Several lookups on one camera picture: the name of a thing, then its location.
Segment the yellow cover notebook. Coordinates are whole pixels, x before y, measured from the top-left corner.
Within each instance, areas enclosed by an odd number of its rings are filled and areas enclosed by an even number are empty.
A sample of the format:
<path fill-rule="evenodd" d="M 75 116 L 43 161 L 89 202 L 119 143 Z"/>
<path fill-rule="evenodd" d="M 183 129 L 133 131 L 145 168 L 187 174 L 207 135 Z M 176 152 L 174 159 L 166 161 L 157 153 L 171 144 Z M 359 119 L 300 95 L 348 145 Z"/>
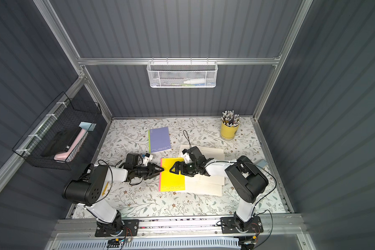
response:
<path fill-rule="evenodd" d="M 159 176 L 159 192 L 185 191 L 185 176 L 176 175 L 170 169 L 176 162 L 183 161 L 183 158 L 162 158 L 160 166 L 164 169 Z"/>

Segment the cream lined notebook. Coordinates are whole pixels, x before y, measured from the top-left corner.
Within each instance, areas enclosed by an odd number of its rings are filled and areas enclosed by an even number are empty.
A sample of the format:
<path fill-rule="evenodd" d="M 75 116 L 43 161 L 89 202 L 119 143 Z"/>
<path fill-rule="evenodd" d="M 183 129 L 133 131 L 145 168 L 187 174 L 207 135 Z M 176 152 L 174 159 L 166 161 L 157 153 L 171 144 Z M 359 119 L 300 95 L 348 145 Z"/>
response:
<path fill-rule="evenodd" d="M 224 150 L 198 146 L 206 158 L 224 160 Z M 180 193 L 193 193 L 196 195 L 222 196 L 222 188 L 225 185 L 225 177 L 204 176 L 197 174 L 194 177 L 185 177 L 185 190 Z"/>

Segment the purple cover notebook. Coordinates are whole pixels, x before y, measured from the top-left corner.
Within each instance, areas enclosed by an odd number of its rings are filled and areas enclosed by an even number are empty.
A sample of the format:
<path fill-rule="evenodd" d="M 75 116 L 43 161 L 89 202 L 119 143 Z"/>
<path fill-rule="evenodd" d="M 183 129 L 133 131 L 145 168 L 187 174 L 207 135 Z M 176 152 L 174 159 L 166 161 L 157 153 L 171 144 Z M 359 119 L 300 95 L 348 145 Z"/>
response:
<path fill-rule="evenodd" d="M 149 130 L 149 153 L 163 152 L 170 149 L 171 143 L 168 127 Z"/>

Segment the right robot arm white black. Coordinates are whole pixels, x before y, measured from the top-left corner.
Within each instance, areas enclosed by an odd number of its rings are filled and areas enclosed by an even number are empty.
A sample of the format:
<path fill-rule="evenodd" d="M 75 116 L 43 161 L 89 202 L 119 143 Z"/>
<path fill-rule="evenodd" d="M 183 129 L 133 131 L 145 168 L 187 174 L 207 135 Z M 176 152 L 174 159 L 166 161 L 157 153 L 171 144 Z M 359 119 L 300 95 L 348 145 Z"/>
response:
<path fill-rule="evenodd" d="M 269 185 L 268 178 L 247 156 L 233 160 L 206 158 L 196 146 L 182 151 L 182 160 L 171 167 L 170 173 L 194 177 L 221 176 L 229 179 L 240 197 L 233 214 L 232 225 L 238 232 L 248 232 L 253 224 L 257 197 Z"/>

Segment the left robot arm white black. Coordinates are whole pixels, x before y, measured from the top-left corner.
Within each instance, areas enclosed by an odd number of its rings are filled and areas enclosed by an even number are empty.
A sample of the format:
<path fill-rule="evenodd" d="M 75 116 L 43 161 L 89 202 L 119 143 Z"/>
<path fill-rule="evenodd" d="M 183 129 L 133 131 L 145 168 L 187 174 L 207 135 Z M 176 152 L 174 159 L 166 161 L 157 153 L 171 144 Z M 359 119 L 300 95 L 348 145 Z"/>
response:
<path fill-rule="evenodd" d="M 143 180 L 153 179 L 164 171 L 161 166 L 152 163 L 149 153 L 141 155 L 129 153 L 126 160 L 114 165 L 104 160 L 90 164 L 77 180 L 71 180 L 64 189 L 63 198 L 82 204 L 96 219 L 96 237 L 135 236 L 139 222 L 123 220 L 121 213 L 113 208 L 106 197 L 115 182 L 128 182 L 138 185 Z M 134 178 L 140 182 L 132 183 Z"/>

